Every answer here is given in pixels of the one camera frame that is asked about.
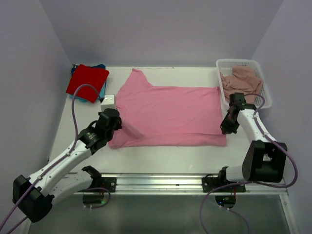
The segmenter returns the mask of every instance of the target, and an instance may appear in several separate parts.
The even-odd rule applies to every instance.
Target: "folded pink cloth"
[[[254,70],[247,66],[237,66],[232,69],[233,75],[224,77],[220,72],[224,96],[227,101],[233,93],[260,94],[263,81],[256,77]],[[245,97],[247,103],[254,103],[255,96]]]
[[[133,69],[116,95],[122,129],[108,143],[130,146],[226,145],[219,89],[151,85]]]

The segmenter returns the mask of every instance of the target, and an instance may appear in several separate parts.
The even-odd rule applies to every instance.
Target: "wall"
[[[37,0],[0,3],[0,220],[13,180],[42,167],[65,102],[71,63]],[[3,233],[21,220],[16,211]]]
[[[215,66],[250,59],[282,0],[41,0],[72,63]]]
[[[263,113],[265,124],[287,144],[298,164],[299,179],[289,195],[302,234],[312,229],[311,12],[311,0],[284,0],[253,56],[261,64],[273,98],[272,108]],[[289,164],[285,177],[293,178]]]

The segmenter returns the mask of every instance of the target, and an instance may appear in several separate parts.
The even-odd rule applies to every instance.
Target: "tabletop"
[[[117,94],[133,67],[107,67],[105,94]],[[216,87],[217,70],[213,67],[134,67],[143,71],[156,86]],[[74,140],[71,99],[67,97],[50,160],[61,154]],[[75,101],[78,131],[98,119],[100,103]],[[218,173],[224,166],[242,164],[249,142],[242,128],[227,135],[227,146],[146,146],[110,149],[108,146],[76,166],[71,172],[91,165],[101,173],[197,174]]]

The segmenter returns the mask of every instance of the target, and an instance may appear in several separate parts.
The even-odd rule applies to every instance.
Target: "red cloth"
[[[82,84],[91,84],[100,93],[108,75],[109,71],[103,68],[91,68],[79,65],[69,81],[66,93],[74,94],[75,90]],[[81,88],[77,96],[90,102],[95,102],[98,98],[98,95],[90,87]]]

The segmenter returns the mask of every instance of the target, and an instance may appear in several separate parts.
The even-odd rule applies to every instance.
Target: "brown towel in basket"
[[[220,72],[224,96],[229,101],[230,95],[233,93],[244,94],[260,94],[263,81],[259,77],[256,77],[254,70],[247,66],[237,66],[232,69],[233,75],[224,77]],[[247,103],[254,103],[256,96],[246,96]]]

